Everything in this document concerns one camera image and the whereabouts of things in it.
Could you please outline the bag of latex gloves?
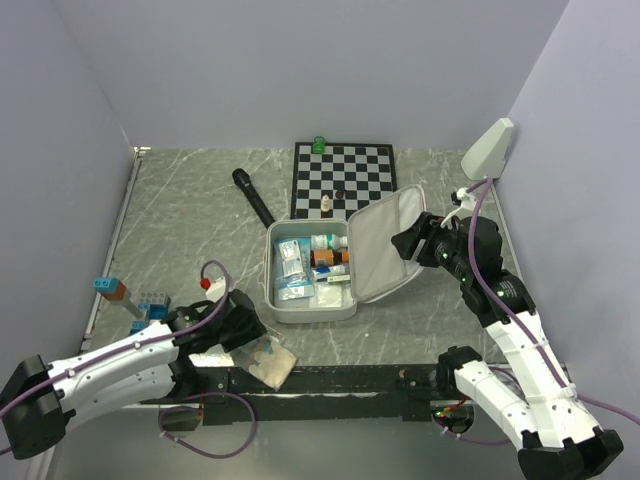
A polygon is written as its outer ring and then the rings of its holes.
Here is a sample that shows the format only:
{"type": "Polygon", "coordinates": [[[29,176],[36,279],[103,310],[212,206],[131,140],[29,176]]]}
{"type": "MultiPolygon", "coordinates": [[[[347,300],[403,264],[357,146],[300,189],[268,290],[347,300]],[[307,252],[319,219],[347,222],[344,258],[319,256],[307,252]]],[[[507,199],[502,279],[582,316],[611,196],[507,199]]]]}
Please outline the bag of latex gloves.
{"type": "Polygon", "coordinates": [[[282,387],[297,363],[296,356],[270,335],[256,338],[229,355],[236,367],[275,391],[282,387]]]}

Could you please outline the green medicine box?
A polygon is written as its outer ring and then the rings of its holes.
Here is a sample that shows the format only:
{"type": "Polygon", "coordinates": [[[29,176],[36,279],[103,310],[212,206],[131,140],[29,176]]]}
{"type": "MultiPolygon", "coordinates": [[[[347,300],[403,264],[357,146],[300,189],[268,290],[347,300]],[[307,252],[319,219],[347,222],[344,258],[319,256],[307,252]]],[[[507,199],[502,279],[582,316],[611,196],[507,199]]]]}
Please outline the green medicine box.
{"type": "Polygon", "coordinates": [[[351,278],[348,274],[341,274],[341,275],[332,275],[326,278],[319,279],[318,283],[338,284],[338,283],[345,283],[350,281],[351,281],[351,278]]]}

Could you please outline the white bottle green label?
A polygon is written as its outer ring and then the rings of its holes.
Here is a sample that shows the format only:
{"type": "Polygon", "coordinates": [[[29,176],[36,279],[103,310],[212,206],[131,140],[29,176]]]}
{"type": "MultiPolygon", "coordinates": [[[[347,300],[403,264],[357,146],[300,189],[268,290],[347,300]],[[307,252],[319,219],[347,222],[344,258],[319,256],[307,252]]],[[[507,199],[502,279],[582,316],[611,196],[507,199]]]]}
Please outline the white bottle green label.
{"type": "Polygon", "coordinates": [[[347,237],[335,234],[312,235],[310,242],[312,250],[338,250],[348,247],[347,237]]]}

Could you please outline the brown medicine bottle orange cap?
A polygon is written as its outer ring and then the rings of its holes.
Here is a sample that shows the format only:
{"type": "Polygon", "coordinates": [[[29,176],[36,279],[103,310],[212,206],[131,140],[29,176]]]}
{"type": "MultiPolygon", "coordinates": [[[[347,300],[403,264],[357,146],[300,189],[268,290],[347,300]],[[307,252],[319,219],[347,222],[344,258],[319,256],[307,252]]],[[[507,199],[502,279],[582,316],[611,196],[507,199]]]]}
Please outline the brown medicine bottle orange cap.
{"type": "Polygon", "coordinates": [[[349,263],[347,250],[312,250],[311,266],[314,268],[349,263]]]}

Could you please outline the white gauze packet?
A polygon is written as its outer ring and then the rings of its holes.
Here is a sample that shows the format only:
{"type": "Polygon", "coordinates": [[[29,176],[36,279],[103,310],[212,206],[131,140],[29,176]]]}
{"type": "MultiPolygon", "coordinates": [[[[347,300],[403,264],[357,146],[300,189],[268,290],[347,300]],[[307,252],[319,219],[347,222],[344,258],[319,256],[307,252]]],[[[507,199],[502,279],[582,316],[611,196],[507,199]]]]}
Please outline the white gauze packet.
{"type": "Polygon", "coordinates": [[[339,308],[342,306],[342,287],[337,284],[318,283],[314,296],[310,298],[310,308],[339,308]]]}

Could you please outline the grey medicine kit case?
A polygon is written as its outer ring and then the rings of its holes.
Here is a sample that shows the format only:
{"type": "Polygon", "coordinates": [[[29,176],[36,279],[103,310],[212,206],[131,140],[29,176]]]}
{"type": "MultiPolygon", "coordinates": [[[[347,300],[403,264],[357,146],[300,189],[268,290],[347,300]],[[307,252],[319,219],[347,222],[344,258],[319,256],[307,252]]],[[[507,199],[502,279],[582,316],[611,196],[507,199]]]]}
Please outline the grey medicine kit case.
{"type": "Polygon", "coordinates": [[[426,209],[423,189],[404,187],[345,220],[280,221],[267,230],[265,301],[284,324],[346,320],[414,280],[421,267],[391,239],[426,209]]]}

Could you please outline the blue printed plastic bag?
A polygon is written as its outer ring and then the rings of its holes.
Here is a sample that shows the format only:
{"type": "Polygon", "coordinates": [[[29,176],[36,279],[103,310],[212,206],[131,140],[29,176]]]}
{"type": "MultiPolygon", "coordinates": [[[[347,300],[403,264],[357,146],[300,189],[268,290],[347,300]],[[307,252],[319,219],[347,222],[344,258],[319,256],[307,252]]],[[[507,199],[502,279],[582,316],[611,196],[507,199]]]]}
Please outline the blue printed plastic bag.
{"type": "Polygon", "coordinates": [[[301,300],[315,295],[311,274],[311,238],[284,238],[274,242],[276,299],[301,300]]]}

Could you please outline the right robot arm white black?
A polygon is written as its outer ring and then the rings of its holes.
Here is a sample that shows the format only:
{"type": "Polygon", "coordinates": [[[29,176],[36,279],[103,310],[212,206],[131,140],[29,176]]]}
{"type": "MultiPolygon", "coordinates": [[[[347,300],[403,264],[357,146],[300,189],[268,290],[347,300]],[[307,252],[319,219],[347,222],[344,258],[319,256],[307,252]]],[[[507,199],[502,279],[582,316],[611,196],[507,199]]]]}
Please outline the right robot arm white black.
{"type": "Polygon", "coordinates": [[[579,400],[550,348],[524,283],[503,266],[498,225],[485,217],[455,220],[421,213],[391,238],[399,256],[441,267],[460,284],[466,306],[508,362],[514,393],[470,347],[440,355],[439,392],[471,399],[500,427],[527,479],[596,479],[623,451],[579,400]]]}

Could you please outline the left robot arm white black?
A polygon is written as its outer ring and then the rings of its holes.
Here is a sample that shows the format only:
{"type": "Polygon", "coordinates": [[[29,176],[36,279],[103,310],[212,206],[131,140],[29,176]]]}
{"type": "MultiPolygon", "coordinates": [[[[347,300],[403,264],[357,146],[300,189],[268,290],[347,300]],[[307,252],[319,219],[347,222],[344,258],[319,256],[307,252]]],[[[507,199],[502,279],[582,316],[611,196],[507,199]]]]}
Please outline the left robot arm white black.
{"type": "Polygon", "coordinates": [[[59,443],[73,428],[131,404],[165,399],[192,402],[205,382],[195,354],[225,352],[264,335],[250,298],[239,290],[218,301],[177,307],[138,333],[95,351],[18,364],[1,392],[7,452],[24,460],[59,443]]]}

